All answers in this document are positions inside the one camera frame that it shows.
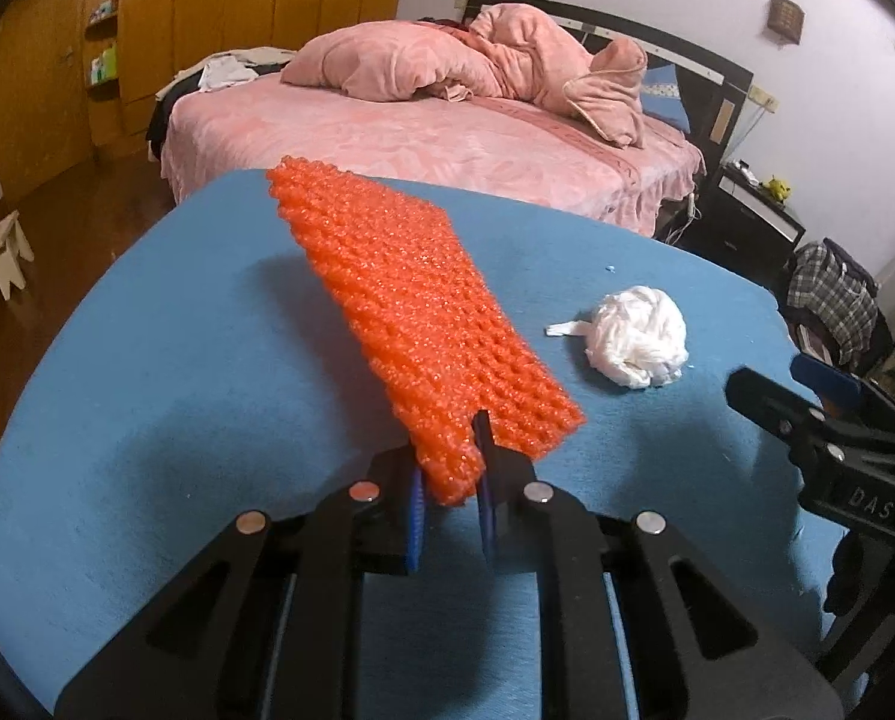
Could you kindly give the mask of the orange foam net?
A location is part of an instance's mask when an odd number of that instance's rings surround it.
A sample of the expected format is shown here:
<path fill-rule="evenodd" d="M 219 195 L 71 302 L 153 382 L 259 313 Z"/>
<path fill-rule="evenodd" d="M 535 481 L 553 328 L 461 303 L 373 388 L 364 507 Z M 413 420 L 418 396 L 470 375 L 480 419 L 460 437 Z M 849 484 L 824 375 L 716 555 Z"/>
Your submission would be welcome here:
<path fill-rule="evenodd" d="M 439 504 L 468 499 L 484 473 L 477 413 L 530 460 L 582 426 L 580 406 L 504 314 L 442 208 L 303 158 L 267 177 Z"/>

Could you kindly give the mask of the plaid bag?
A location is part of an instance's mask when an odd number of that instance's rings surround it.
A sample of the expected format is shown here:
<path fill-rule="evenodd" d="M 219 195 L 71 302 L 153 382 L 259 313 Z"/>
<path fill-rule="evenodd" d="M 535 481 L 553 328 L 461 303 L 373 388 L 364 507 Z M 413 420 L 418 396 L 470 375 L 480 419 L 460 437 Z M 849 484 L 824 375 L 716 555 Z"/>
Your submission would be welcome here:
<path fill-rule="evenodd" d="M 874 277 L 825 238 L 795 250 L 779 288 L 779 312 L 807 328 L 834 366 L 865 376 L 893 346 Z"/>

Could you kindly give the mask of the white tissue ball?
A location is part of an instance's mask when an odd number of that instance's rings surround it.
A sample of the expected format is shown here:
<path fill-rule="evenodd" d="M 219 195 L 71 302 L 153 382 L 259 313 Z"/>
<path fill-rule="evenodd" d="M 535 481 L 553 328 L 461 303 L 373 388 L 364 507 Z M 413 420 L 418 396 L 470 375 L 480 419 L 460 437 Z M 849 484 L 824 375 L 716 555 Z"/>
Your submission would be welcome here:
<path fill-rule="evenodd" d="M 580 338 L 589 366 L 618 387 L 667 387 L 690 353 L 682 310 L 662 289 L 633 286 L 607 294 L 589 319 L 546 325 L 547 337 Z"/>

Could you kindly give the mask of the black nightstand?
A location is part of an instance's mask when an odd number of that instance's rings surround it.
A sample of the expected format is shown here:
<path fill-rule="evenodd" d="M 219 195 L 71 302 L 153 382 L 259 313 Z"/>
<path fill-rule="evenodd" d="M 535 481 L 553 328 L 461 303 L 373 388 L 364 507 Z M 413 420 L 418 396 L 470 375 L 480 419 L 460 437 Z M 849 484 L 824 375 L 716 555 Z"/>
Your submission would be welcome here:
<path fill-rule="evenodd" d="M 695 203 L 695 217 L 674 242 L 701 259 L 774 291 L 806 228 L 737 167 L 719 166 Z"/>

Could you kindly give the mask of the yellow plush toy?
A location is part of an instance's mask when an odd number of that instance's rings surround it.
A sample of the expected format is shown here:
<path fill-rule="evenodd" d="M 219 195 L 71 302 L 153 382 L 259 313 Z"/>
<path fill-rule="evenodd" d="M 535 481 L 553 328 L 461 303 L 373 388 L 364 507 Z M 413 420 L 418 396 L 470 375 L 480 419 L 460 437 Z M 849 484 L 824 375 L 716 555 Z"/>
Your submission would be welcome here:
<path fill-rule="evenodd" d="M 778 203 L 786 203 L 791 196 L 791 186 L 783 179 L 773 176 L 767 182 L 761 184 L 761 188 L 770 195 L 770 197 Z"/>

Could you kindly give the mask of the blue pillow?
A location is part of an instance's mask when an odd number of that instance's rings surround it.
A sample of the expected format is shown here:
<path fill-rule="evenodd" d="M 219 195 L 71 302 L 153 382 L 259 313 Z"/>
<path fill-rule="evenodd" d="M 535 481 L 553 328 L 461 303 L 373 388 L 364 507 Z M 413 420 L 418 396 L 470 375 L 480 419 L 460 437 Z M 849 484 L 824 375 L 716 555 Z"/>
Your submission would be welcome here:
<path fill-rule="evenodd" d="M 639 101 L 644 114 L 685 135 L 692 133 L 690 117 L 678 86 L 677 69 L 673 65 L 658 65 L 646 70 L 639 90 Z"/>

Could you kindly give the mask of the bed with pink sheet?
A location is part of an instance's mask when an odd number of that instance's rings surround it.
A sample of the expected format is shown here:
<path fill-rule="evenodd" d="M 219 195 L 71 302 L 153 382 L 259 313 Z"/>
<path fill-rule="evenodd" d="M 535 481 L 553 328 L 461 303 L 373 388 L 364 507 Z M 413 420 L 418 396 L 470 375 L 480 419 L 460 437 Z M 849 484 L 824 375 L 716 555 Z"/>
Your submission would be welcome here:
<path fill-rule="evenodd" d="M 275 75 L 180 98 L 159 163 L 173 198 L 185 200 L 228 172 L 268 169 L 286 156 L 548 206 L 644 238 L 662 203 L 686 199 L 704 172 L 703 153 L 655 119 L 642 146 L 615 148 L 530 104 L 369 103 Z"/>

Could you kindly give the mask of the small white stool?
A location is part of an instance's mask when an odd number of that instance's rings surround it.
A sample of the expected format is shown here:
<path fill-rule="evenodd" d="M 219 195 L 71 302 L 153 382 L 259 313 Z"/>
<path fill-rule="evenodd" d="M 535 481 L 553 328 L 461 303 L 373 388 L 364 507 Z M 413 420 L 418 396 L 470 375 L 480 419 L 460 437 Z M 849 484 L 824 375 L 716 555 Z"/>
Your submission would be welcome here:
<path fill-rule="evenodd" d="M 34 251 L 20 226 L 19 213 L 11 211 L 0 220 L 0 293 L 5 301 L 13 291 L 26 289 L 26 277 L 20 262 L 32 263 Z"/>

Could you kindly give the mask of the pink duvet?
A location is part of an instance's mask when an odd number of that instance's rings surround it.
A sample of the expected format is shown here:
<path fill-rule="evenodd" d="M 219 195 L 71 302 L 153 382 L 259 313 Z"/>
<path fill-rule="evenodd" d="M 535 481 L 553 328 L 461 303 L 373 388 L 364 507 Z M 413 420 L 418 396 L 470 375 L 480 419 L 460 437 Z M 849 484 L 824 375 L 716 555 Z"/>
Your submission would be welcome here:
<path fill-rule="evenodd" d="M 573 117 L 615 148 L 639 148 L 646 68 L 646 52 L 630 37 L 591 52 L 540 8 L 496 4 L 463 28 L 387 20 L 320 34 L 281 70 L 281 82 L 372 103 L 422 91 L 507 99 Z"/>

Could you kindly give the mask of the clothes pile on bed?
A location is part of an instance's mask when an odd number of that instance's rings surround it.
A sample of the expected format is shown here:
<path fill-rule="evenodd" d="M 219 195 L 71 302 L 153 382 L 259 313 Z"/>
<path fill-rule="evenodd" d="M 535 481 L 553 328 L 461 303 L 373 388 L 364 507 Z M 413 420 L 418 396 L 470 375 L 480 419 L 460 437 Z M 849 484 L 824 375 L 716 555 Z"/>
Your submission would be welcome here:
<path fill-rule="evenodd" d="M 188 78 L 195 78 L 195 88 L 202 91 L 216 91 L 250 83 L 260 76 L 262 68 L 283 68 L 294 59 L 294 55 L 296 50 L 270 46 L 216 52 L 200 60 L 198 64 L 177 71 L 172 80 L 157 91 L 156 99 L 162 101 L 174 86 Z"/>

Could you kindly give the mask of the wooden wardrobe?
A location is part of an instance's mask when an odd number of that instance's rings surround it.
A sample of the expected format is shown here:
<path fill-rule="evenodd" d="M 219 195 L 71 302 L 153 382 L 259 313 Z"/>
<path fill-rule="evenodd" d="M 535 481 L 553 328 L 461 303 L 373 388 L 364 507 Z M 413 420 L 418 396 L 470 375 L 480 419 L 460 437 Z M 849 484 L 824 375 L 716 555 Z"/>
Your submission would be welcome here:
<path fill-rule="evenodd" d="M 399 0 L 0 0 L 0 199 L 143 132 L 154 96 L 209 54 L 390 18 Z"/>

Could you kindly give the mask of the wall lamp right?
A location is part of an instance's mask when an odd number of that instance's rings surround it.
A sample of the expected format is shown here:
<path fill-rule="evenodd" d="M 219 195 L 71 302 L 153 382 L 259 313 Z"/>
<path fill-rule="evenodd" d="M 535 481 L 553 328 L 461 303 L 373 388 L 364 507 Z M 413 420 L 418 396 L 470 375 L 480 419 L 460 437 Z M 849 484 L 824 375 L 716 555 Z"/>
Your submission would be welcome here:
<path fill-rule="evenodd" d="M 792 0 L 770 0 L 767 28 L 789 44 L 799 44 L 806 14 Z"/>

